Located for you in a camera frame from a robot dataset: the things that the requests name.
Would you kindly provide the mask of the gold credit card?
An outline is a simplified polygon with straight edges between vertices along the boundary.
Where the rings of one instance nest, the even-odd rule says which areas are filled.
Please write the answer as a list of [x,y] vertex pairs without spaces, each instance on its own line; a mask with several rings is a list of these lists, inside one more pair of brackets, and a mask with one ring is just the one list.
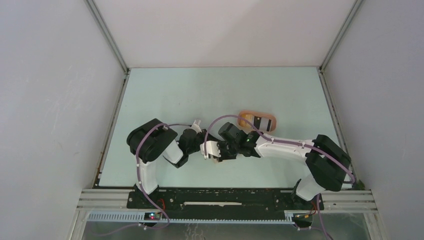
[[240,120],[239,125],[243,128],[252,128],[251,124],[254,122],[254,115],[251,113],[243,113],[240,115],[242,120]]

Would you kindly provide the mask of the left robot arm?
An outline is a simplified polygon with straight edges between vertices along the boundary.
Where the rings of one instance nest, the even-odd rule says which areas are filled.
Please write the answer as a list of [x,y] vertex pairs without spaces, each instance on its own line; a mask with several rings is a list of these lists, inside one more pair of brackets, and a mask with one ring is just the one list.
[[138,201],[145,208],[153,208],[158,202],[154,192],[159,186],[156,177],[156,160],[163,157],[175,168],[182,167],[189,156],[200,151],[206,129],[200,127],[200,120],[186,124],[178,133],[162,121],[154,118],[131,131],[126,139],[130,152],[136,157],[137,187],[142,191]]

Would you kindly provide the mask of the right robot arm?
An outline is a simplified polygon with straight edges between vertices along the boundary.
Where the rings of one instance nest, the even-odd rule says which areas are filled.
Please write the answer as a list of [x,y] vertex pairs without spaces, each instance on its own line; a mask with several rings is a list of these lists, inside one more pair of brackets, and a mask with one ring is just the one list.
[[309,170],[300,178],[291,194],[291,204],[304,209],[323,191],[339,192],[346,183],[350,156],[328,136],[319,134],[315,139],[293,140],[279,138],[252,130],[248,133],[230,122],[219,130],[222,138],[216,143],[219,162],[246,158],[277,158],[301,163]]

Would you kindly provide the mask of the white credit card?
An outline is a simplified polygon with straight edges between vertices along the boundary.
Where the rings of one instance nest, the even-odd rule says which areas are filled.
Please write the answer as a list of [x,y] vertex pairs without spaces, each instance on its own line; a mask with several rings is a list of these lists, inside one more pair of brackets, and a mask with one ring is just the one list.
[[273,121],[270,118],[254,116],[253,125],[260,131],[269,132],[272,129]]

